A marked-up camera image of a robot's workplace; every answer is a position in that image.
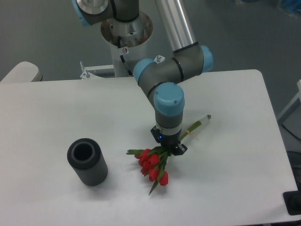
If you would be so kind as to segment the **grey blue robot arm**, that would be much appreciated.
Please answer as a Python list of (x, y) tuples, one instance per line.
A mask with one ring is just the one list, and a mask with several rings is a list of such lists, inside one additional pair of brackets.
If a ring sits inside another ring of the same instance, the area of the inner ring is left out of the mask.
[(133, 76), (155, 110), (151, 133), (169, 155), (182, 155), (182, 116), (185, 104), (180, 83), (211, 70), (212, 53), (199, 45), (182, 0), (158, 0), (156, 6), (171, 44), (173, 57), (146, 58), (143, 49), (153, 26), (137, 0), (74, 0), (84, 26), (101, 24), (102, 37), (113, 47), (117, 77)]

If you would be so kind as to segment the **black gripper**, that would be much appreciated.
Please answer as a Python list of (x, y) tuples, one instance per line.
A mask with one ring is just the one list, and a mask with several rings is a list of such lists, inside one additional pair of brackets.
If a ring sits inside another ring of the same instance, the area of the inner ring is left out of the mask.
[(154, 126), (150, 132), (153, 135), (155, 141), (159, 143), (162, 147), (167, 147), (169, 149), (169, 155), (179, 156), (183, 155), (187, 150), (187, 146), (180, 143), (181, 129), (172, 135), (165, 135), (161, 132), (159, 128)]

